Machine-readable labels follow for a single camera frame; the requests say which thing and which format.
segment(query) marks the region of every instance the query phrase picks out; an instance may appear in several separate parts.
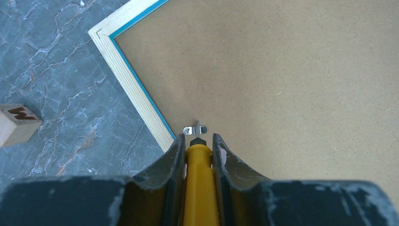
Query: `wooden frame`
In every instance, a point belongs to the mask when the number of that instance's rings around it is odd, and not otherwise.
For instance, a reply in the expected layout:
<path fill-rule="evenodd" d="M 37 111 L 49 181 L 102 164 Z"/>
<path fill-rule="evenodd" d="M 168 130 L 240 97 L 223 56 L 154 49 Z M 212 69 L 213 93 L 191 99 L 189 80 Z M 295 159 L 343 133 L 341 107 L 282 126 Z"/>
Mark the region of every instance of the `wooden frame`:
<path fill-rule="evenodd" d="M 164 152 L 173 143 L 175 135 L 115 39 L 166 2 L 168 0 L 131 0 L 88 32 Z"/>

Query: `black tip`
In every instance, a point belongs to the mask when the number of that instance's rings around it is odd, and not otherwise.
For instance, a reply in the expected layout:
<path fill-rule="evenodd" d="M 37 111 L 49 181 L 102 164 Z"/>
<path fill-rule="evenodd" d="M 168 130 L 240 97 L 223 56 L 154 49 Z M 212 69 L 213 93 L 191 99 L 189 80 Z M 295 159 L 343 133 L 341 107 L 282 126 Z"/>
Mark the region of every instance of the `black tip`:
<path fill-rule="evenodd" d="M 193 145 L 207 145 L 207 142 L 199 137 L 195 138 L 194 140 L 190 141 L 190 146 Z"/>

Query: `gray marble surface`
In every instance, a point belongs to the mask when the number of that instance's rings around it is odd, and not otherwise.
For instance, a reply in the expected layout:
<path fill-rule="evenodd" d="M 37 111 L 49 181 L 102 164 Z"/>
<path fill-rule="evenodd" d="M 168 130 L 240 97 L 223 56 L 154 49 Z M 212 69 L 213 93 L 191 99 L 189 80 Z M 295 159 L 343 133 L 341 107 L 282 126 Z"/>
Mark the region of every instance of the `gray marble surface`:
<path fill-rule="evenodd" d="M 43 120 L 0 148 L 0 191 L 23 177 L 134 175 L 163 154 L 87 33 L 126 2 L 0 1 L 0 104 Z"/>

